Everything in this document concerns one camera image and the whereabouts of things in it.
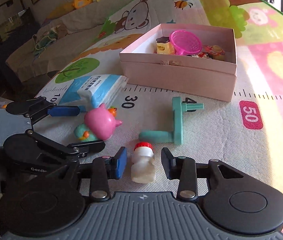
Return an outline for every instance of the teal toy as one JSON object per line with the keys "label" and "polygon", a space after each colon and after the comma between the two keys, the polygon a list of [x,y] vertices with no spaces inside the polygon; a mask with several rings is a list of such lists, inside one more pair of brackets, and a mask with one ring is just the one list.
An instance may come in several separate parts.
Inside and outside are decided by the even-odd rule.
{"label": "teal toy", "polygon": [[90,141],[97,141],[99,140],[92,131],[84,124],[78,125],[74,130],[74,135],[81,141],[81,142],[90,142]]}
{"label": "teal toy", "polygon": [[172,98],[172,110],[174,119],[174,130],[166,131],[149,131],[145,130],[139,134],[139,140],[149,143],[168,143],[176,145],[182,144],[182,113],[190,110],[204,109],[203,104],[187,104],[181,102],[181,97]]}

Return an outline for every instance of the wet wipes package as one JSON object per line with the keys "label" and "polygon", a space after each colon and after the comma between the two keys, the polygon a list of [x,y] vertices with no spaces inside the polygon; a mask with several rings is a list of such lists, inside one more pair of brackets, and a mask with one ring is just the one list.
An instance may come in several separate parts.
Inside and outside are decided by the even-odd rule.
{"label": "wet wipes package", "polygon": [[105,103],[110,106],[128,78],[119,75],[92,75],[74,79],[59,102],[60,106],[78,106],[87,112]]}

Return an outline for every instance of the white bottle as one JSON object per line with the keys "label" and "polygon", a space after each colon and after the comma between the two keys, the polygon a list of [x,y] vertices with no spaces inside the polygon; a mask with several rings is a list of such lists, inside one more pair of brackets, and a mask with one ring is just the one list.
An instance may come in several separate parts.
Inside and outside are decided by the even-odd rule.
{"label": "white bottle", "polygon": [[137,143],[131,157],[131,180],[137,183],[150,183],[156,179],[154,166],[155,155],[152,145],[147,142]]}

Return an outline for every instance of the pink toy strainer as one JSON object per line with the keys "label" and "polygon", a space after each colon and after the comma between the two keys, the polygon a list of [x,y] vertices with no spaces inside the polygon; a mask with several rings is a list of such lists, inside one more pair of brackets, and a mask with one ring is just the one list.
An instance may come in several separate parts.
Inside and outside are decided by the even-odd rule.
{"label": "pink toy strainer", "polygon": [[193,55],[202,50],[200,39],[193,33],[184,30],[176,30],[169,36],[176,55]]}

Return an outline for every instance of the red bottle cap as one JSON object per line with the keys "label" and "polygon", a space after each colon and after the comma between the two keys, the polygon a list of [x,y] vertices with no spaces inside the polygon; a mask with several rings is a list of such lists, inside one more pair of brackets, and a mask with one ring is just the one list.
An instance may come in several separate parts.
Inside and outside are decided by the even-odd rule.
{"label": "red bottle cap", "polygon": [[149,147],[150,149],[153,150],[153,146],[150,143],[147,143],[147,142],[137,143],[134,150],[136,150],[138,147]]}

